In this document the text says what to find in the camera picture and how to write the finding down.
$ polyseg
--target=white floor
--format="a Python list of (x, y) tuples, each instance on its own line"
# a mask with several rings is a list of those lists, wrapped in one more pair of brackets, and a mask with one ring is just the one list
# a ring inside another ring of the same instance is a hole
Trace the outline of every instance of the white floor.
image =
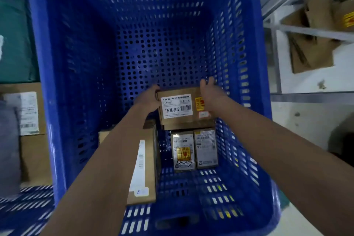
[[(350, 114), (354, 106), (272, 102), (273, 120), (327, 150), (331, 132)], [(271, 236), (322, 235), (290, 204)]]

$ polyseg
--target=green package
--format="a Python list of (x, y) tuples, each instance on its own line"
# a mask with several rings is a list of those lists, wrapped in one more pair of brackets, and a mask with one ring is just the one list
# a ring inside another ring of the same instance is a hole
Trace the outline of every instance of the green package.
[(25, 0), (0, 0), (0, 83), (40, 81), (29, 15)]

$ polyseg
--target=finger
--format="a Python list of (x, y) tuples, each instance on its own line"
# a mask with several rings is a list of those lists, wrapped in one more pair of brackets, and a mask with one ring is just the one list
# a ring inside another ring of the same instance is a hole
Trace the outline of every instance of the finger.
[(205, 81), (205, 79), (202, 79), (202, 80), (200, 81), (200, 87), (201, 87), (201, 88), (204, 88), (205, 85), (206, 85), (206, 81)]
[(154, 90), (154, 91), (158, 91), (158, 90), (160, 90), (160, 87), (158, 85), (154, 84), (153, 86), (151, 86), (150, 89)]
[(214, 77), (209, 77), (208, 85), (214, 85)]

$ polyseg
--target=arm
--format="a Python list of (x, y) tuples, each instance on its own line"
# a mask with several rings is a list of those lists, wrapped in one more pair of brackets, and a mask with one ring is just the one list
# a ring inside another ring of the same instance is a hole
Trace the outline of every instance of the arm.
[(142, 93), (109, 133), (61, 199), (42, 236), (118, 235), (138, 155), (136, 134), (160, 105), (157, 89)]
[(354, 168), (304, 138), (230, 99), (214, 78), (201, 81), (207, 109), (243, 146), (298, 210), (324, 235), (352, 235)]

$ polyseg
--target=cardboard box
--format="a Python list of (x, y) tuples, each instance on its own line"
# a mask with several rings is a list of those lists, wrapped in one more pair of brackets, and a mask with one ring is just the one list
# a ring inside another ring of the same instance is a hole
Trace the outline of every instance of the cardboard box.
[(47, 133), (41, 83), (0, 84), (0, 95), (16, 108), (20, 135)]
[(334, 17), (339, 31), (354, 32), (354, 0), (340, 3), (336, 8)]
[(197, 128), (209, 128), (215, 126), (214, 119), (207, 119), (205, 121), (194, 121), (194, 122), (185, 122), (185, 123), (173, 123), (164, 125), (163, 129), (167, 130), (188, 130), (188, 129), (197, 129)]
[(159, 91), (157, 99), (162, 104), (159, 107), (159, 116), (165, 130), (175, 124), (213, 119), (211, 114), (204, 109), (199, 87)]
[[(306, 0), (305, 8), (284, 18), (282, 24), (337, 30), (331, 0)], [(334, 65), (332, 52), (340, 42), (298, 33), (287, 35), (294, 74)]]
[(215, 129), (194, 130), (195, 157), (197, 168), (211, 168), (218, 166), (218, 149), (216, 145)]
[(21, 186), (52, 185), (47, 135), (21, 136)]
[(171, 131), (171, 146), (175, 171), (195, 170), (193, 131)]
[[(161, 170), (161, 162), (158, 162), (159, 151), (157, 151), (156, 128), (152, 123), (145, 125), (146, 129), (141, 129), (137, 137), (140, 139), (139, 152), (131, 180), (129, 194), (127, 198), (127, 205), (151, 203), (156, 201), (156, 185), (159, 177), (158, 170)], [(110, 131), (99, 132), (100, 144), (104, 141)], [(144, 160), (141, 160), (142, 153), (144, 153)], [(145, 163), (145, 173), (141, 171), (139, 162)], [(144, 179), (144, 187), (141, 186), (141, 179)]]

